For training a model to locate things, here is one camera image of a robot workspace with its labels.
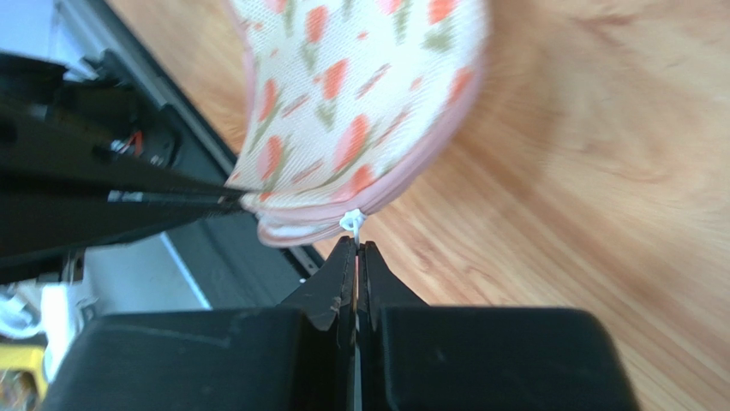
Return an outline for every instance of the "white zipper pull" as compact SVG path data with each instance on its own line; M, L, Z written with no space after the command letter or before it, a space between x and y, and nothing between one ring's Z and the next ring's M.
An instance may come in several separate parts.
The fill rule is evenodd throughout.
M344 217L339 220L339 225L343 229L352 231L352 237L355 239L355 244L360 247L360 228L368 216L360 212L359 208L353 211L347 211Z

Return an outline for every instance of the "tulip print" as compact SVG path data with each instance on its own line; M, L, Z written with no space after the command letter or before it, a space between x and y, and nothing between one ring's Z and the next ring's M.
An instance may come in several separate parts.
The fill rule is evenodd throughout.
M276 118L283 106L283 103L281 102L282 90L277 90L276 81L274 81L274 79L269 79L266 83L264 83L264 89L262 92L264 104L261 106L261 112L258 118L259 125L256 128L256 132L254 133L251 143L248 145L249 154L256 148L256 144L258 144L261 137L263 137L266 133L266 130L272 125L273 119Z
M349 20L352 16L352 6L354 5L355 0L344 0L343 5L343 14L344 19Z
M319 43L320 40L322 40L322 34L325 32L326 23L326 6L320 6L309 11L307 14L307 41L309 43Z
M263 183L262 192L270 193L274 191L281 177L281 172L286 166L286 159L289 154L290 150L286 145L286 141L278 135L273 135L266 141L259 157L256 159L256 171Z
M418 90L419 88L421 88L421 83L423 83L423 77L416 78L415 80L413 80L412 83L410 83L410 90L412 92Z
M294 34L294 13L296 0L264 0L266 6L277 15L284 14L284 27L287 37Z
M431 26L438 24L439 26L426 33L426 39L423 41L424 48L439 53L448 52L452 48L453 27L451 19L448 17L456 6L457 0L429 1L428 24Z
M317 106L316 115L327 131L332 131L335 115L337 114L337 100L344 79L347 75L348 60L343 59L334 63L325 71L322 79L323 97L325 101Z
M357 91L357 96L355 97L355 100L359 100L360 98L365 96L365 94L367 94L370 90L372 90L373 87L375 87L375 85L378 83L378 81L380 81L380 79L382 79L386 75L390 68L391 65L388 63L380 66L380 68L378 68L378 70L375 71L375 73L370 77L368 82L363 84L362 87L360 87L360 90Z
M276 104L276 83L274 80L269 79L264 83L264 105L261 107L261 113L259 114L259 122L263 122L272 113L274 105Z
M317 172L317 170L321 169L323 165L325 165L325 162L320 158L306 169L296 173L296 175L291 178L291 183L299 184L300 182L307 180L310 176L312 176L312 174Z
M408 118L409 113L410 113L410 107L405 106L400 111L400 113L398 113L396 118L393 119L393 121L391 122L391 125L388 126L386 131L380 137L378 137L378 139L375 141L373 146L377 147L377 146L385 143L388 140L388 137L390 137L391 134L393 134L398 129L398 127L400 127L400 125L403 124L403 122Z
M339 95L344 77L347 73L347 59L334 63L325 72L325 100L332 100Z
M281 155L283 153L284 145L281 142L281 137L274 135L269 138L256 162L256 170L259 172L259 176L263 182L268 180L277 169L279 163L281 163Z
M434 25L448 17L456 7L456 0L431 0L428 3L428 24Z
M451 86L449 87L449 100L448 105L454 104L464 93L464 89L469 85L471 79L474 77L474 71L471 68L463 67L457 70L452 80Z
M408 29L408 17L410 16L410 4L413 0L381 0L380 9L386 15L393 15L395 23L396 43L399 45L405 41L405 33Z
M373 145L371 139L375 130L378 129L379 124L380 122L377 122L371 126L367 116L364 114L356 116L347 130L344 131L335 147L335 153L332 158L332 176L317 187L310 188L309 190L322 188L339 180L356 166L362 156Z
M317 64L317 54L320 50L319 42L325 32L327 24L327 7L320 6L307 14L307 38L302 43L302 59L307 64L307 70L312 74Z
M358 195L362 190L372 186L374 182L375 177L373 169L369 164L365 164L357 169L350 180L335 192L332 196L332 200L337 202L352 200L352 198Z
M339 143L335 149L335 172L339 172L359 157L368 140L369 129L370 124L367 116L361 114L355 117L355 120L352 121L343 136L339 139Z

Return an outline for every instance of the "wooden floor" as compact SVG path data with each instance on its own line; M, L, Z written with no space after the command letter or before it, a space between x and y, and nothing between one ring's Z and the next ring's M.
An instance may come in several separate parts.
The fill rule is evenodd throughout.
M237 151L221 2L110 1ZM591 311L644 409L730 409L730 3L492 9L479 103L365 238L434 304Z

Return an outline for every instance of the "pink zipper pouch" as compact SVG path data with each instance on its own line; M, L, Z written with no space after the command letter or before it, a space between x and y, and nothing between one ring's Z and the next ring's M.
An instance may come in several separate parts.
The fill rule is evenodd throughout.
M227 185L267 245L342 232L395 200L479 93L484 0L230 0L249 125Z

